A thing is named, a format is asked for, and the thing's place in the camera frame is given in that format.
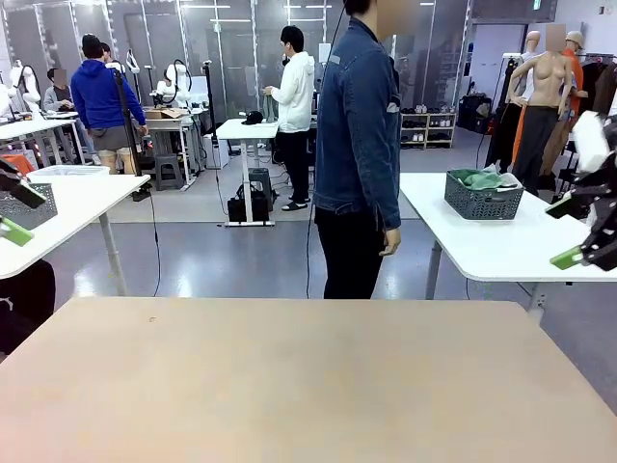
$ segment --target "stool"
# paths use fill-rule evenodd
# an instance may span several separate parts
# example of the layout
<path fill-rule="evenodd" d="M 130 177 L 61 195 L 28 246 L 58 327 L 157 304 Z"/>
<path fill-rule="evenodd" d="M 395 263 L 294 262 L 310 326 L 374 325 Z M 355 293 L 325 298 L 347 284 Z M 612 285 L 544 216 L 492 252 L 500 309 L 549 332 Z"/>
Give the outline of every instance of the stool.
<path fill-rule="evenodd" d="M 272 197 L 272 184 L 270 183 L 270 171 L 260 167 L 252 167 L 249 169 L 249 182 L 261 184 L 261 191 L 266 195 L 268 200 L 268 210 L 274 210 L 274 199 Z"/>
<path fill-rule="evenodd" d="M 174 178 L 163 179 L 163 166 L 172 166 L 174 169 Z M 156 174 L 156 191 L 161 191 L 166 187 L 174 187 L 179 190 L 184 185 L 182 172 L 180 172 L 180 164 L 177 162 L 177 156 L 154 156 L 154 169 Z"/>

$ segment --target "denim jacket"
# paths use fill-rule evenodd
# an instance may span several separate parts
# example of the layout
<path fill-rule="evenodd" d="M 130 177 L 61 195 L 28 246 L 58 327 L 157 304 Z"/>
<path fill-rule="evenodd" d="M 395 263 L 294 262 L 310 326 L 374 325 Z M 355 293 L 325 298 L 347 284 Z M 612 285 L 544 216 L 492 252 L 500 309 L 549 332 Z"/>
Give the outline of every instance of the denim jacket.
<path fill-rule="evenodd" d="M 323 79 L 314 201 L 337 214 L 372 211 L 400 227 L 401 98 L 388 53 L 361 21 L 334 48 Z"/>

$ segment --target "wooden table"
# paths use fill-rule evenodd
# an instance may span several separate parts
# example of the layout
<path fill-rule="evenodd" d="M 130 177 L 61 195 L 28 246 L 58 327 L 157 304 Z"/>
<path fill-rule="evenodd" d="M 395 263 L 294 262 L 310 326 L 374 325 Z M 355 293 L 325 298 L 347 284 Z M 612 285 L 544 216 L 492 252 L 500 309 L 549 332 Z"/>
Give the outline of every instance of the wooden table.
<path fill-rule="evenodd" d="M 0 366 L 11 463 L 614 463 L 511 303 L 81 299 Z"/>

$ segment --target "cardboard box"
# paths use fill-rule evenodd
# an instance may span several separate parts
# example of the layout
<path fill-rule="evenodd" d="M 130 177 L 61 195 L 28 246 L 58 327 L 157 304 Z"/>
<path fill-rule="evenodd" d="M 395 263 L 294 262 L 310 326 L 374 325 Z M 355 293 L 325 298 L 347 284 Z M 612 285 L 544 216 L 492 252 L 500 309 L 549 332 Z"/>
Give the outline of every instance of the cardboard box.
<path fill-rule="evenodd" d="M 148 120 L 160 120 L 160 119 L 180 119 L 189 114 L 187 109 L 180 108 L 166 108 L 166 109 L 147 109 L 146 119 Z"/>

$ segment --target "black pants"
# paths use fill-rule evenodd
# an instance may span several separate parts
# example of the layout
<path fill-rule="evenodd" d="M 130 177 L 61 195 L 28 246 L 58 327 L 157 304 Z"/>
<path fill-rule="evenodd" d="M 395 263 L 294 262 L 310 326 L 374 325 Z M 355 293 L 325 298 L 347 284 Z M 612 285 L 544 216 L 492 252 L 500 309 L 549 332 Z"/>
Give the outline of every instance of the black pants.
<path fill-rule="evenodd" d="M 500 115 L 501 120 L 491 139 L 491 146 L 484 167 L 489 167 L 491 164 L 496 164 L 499 161 L 499 171 L 502 174 L 508 172 L 508 168 L 512 164 L 512 147 L 514 147 L 514 142 L 517 138 L 517 129 L 519 128 L 522 110 L 521 106 L 517 106 L 514 103 L 506 106 L 503 114 Z"/>
<path fill-rule="evenodd" d="M 304 203 L 309 197 L 309 157 L 307 155 L 308 132 L 282 133 L 277 136 L 282 160 L 293 186 L 294 203 Z"/>
<path fill-rule="evenodd" d="M 383 227 L 370 212 L 336 215 L 319 207 L 315 224 L 328 267 L 324 299 L 370 299 L 385 249 Z"/>
<path fill-rule="evenodd" d="M 512 174 L 535 196 L 538 196 L 538 177 L 544 148 L 558 119 L 557 108 L 527 106 L 524 112 L 521 146 Z"/>
<path fill-rule="evenodd" d="M 0 352 L 11 354 L 32 335 L 54 313 L 55 300 L 54 269 L 44 260 L 0 280 Z"/>

